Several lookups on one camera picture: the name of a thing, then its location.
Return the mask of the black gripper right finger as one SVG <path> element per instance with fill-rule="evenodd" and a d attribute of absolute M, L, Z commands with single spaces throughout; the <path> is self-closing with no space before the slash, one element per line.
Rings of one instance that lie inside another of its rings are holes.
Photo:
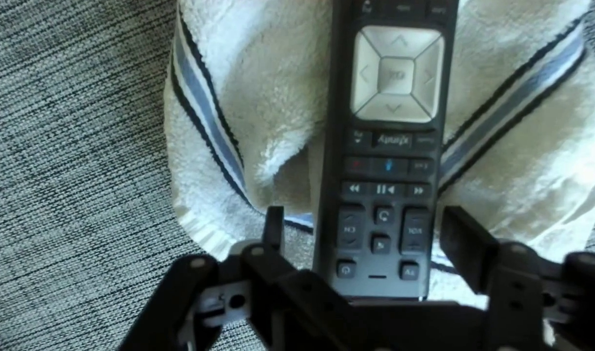
<path fill-rule="evenodd" d="M 545 325 L 576 351 L 595 351 L 593 251 L 545 259 L 527 244 L 494 238 L 463 206 L 443 210 L 441 249 L 488 296 L 482 351 L 560 351 L 545 341 Z"/>

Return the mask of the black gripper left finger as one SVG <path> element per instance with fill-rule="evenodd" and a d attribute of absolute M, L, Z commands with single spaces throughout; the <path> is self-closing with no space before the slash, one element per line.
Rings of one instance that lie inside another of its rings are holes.
<path fill-rule="evenodd" d="M 225 261 L 178 257 L 117 351 L 211 351 L 223 327 L 248 322 L 270 351 L 348 351 L 344 300 L 283 255 L 283 208 L 270 206 L 260 242 Z"/>

